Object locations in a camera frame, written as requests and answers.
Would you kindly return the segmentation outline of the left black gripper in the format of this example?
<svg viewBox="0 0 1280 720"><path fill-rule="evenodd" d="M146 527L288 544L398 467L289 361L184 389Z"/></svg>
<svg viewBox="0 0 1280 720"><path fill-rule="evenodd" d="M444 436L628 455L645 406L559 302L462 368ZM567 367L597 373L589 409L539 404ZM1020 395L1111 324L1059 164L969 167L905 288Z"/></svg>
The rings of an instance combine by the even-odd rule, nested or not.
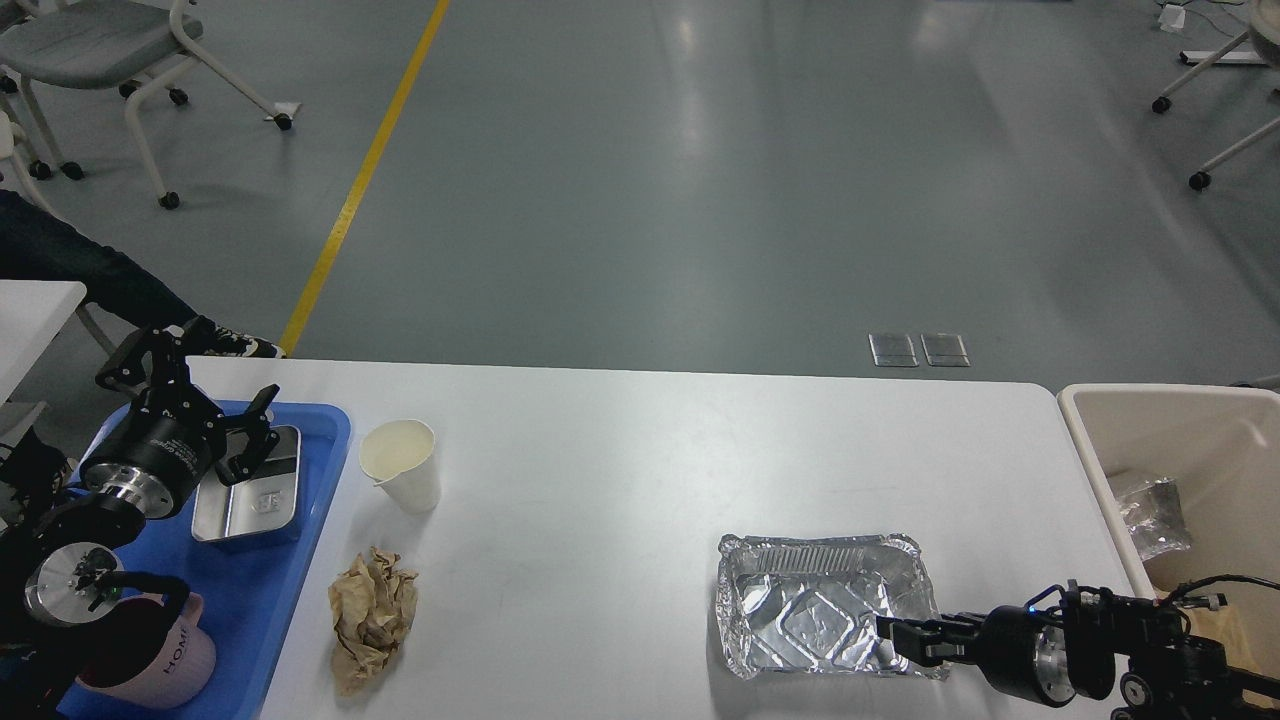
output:
<svg viewBox="0 0 1280 720"><path fill-rule="evenodd" d="M175 516L205 475L233 487L250 480L278 446L268 410L279 384L262 387L246 410L225 415L189 377L187 359L212 342L212 323L134 331L97 370L99 387L128 395L133 407L79 465L84 488L125 501L147 519ZM228 454L232 436L243 436Z"/></svg>

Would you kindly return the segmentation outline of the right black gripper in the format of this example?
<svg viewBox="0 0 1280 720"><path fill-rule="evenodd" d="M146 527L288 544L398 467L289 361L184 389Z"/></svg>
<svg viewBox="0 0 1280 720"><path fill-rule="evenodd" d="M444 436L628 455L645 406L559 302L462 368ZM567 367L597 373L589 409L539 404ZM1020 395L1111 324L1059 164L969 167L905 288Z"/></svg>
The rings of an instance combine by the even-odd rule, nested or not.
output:
<svg viewBox="0 0 1280 720"><path fill-rule="evenodd" d="M1066 705L1064 630L1021 606L941 619L877 615L876 632L895 643L895 653L920 667L978 666L1000 693L1052 708ZM965 644L975 638L975 646Z"/></svg>

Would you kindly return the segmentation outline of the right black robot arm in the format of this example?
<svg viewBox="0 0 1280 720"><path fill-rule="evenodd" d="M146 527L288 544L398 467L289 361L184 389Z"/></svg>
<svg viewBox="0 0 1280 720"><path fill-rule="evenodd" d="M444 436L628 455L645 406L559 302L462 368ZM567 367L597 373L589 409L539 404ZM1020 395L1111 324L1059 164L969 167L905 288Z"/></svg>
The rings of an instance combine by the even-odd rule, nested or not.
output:
<svg viewBox="0 0 1280 720"><path fill-rule="evenodd" d="M1036 594L984 614L878 616L876 633L913 664L970 665L995 691L1051 708L1119 691L1114 719L1275 719L1277 680L1233 666L1222 642L1190 629L1190 610L1226 606L1211 591L1219 583L1274 587L1220 574L1149 600L1071 580L1046 589L1059 597L1052 609Z"/></svg>

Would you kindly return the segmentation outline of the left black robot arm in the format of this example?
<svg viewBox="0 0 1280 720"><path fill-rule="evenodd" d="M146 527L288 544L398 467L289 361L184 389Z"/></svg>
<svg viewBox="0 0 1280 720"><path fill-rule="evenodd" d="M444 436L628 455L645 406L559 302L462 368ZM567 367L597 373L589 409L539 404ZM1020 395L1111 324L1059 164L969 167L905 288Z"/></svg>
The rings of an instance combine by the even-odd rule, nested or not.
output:
<svg viewBox="0 0 1280 720"><path fill-rule="evenodd" d="M76 676L122 628L124 589L161 596L163 624L143 637L164 637L189 598L188 583L128 571L116 551L147 521L179 514L207 474L239 484L276 447L268 416L276 386L229 414L192 382L187 360L214 337L206 319L128 336L95 379L131 405L79 462L81 492L51 496L3 532L3 652L18 660L3 674L5 719L59 717Z"/></svg>

